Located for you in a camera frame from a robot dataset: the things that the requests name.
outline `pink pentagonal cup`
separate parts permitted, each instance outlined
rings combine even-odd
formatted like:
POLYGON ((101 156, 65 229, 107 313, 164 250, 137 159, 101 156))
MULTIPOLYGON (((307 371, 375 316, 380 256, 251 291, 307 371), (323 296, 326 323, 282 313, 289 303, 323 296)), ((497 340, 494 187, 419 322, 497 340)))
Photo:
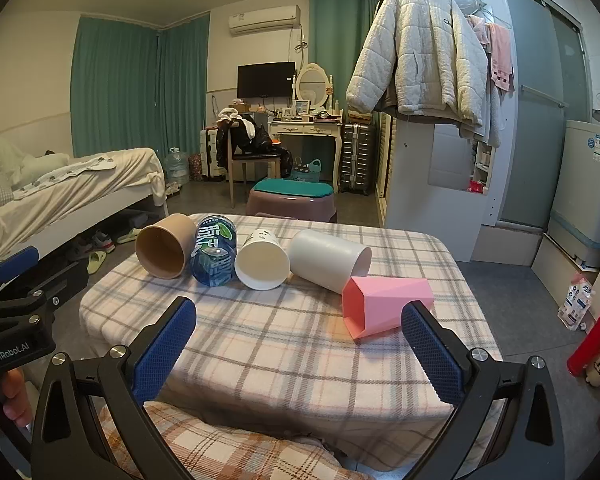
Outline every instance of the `pink pentagonal cup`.
POLYGON ((431 309, 433 292, 424 278, 353 276, 342 291, 342 316, 353 339, 400 326, 402 308, 419 300, 431 309))

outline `bed frame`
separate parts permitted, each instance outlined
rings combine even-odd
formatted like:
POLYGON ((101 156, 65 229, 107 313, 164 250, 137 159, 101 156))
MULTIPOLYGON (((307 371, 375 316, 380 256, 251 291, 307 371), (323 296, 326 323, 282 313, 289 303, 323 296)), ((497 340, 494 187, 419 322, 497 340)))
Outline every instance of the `bed frame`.
POLYGON ((98 222, 146 198, 151 200, 152 207, 159 210, 161 217, 162 215, 167 216, 169 214, 166 201, 162 206, 153 206, 150 184, 125 187, 94 200, 94 202, 49 224, 42 231, 37 232, 24 242, 15 245, 2 259, 8 258, 28 246, 37 248, 40 258, 43 258, 51 251, 57 249, 81 232, 93 227, 98 222))

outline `white padded jacket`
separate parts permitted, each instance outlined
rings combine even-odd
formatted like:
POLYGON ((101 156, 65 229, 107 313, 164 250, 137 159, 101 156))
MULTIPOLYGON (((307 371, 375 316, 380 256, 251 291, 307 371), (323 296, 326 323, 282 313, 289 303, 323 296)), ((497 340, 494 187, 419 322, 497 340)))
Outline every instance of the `white padded jacket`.
POLYGON ((482 124, 487 57, 455 1, 384 0, 347 88, 349 105, 373 110, 394 68, 400 113, 482 124))

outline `jacket sleeve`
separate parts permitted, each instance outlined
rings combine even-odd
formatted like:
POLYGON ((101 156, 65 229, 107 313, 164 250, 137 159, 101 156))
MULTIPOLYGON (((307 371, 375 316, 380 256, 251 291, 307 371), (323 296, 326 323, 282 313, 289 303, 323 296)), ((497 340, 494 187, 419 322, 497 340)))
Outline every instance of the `jacket sleeve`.
POLYGON ((458 115, 461 121, 482 126, 482 101, 487 81, 487 55, 471 25, 453 0, 451 0, 451 18, 456 42, 458 115))
POLYGON ((347 103, 371 112, 389 85, 395 65, 395 22, 398 0, 384 0, 366 35, 347 88, 347 103))

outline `photo frame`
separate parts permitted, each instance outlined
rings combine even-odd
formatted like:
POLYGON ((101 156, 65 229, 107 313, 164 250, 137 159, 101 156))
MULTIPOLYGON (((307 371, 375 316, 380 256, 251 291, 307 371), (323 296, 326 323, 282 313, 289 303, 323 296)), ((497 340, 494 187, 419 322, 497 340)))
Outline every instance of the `photo frame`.
POLYGON ((302 116, 309 114, 309 106, 311 105, 311 100, 309 99, 296 99, 294 101, 294 115, 302 116))

